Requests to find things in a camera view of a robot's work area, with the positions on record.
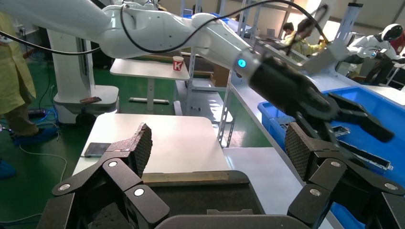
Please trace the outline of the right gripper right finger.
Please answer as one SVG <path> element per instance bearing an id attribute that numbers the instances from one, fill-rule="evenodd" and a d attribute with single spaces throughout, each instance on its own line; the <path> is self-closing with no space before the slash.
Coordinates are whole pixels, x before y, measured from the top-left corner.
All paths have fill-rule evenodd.
<path id="1" fill-rule="evenodd" d="M 405 226 L 405 190 L 352 161 L 330 142 L 309 137 L 296 123 L 287 129 L 288 157 L 305 186 L 288 215 L 317 229 L 333 203 L 345 207 L 367 229 Z"/>

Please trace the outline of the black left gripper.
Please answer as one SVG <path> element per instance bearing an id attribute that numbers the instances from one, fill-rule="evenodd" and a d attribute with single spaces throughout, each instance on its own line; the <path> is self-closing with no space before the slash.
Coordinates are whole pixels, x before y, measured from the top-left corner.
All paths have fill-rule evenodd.
<path id="1" fill-rule="evenodd" d="M 353 153 L 338 143 L 329 123 L 332 120 L 356 124 L 380 142 L 389 142 L 395 136 L 361 104 L 331 92 L 324 95 L 309 77 L 273 56 L 249 55 L 248 85 L 293 117 L 309 137 L 332 143 L 344 158 L 353 158 Z"/>

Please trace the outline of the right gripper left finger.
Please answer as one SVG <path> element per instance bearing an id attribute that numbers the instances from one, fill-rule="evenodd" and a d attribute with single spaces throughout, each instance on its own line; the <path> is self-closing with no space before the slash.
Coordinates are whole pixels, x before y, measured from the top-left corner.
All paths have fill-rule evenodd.
<path id="1" fill-rule="evenodd" d="M 38 228 L 86 229 L 112 203 L 133 229 L 157 227 L 170 209 L 141 178 L 151 137 L 151 129 L 142 123 L 131 138 L 112 143 L 95 164 L 57 184 Z"/>

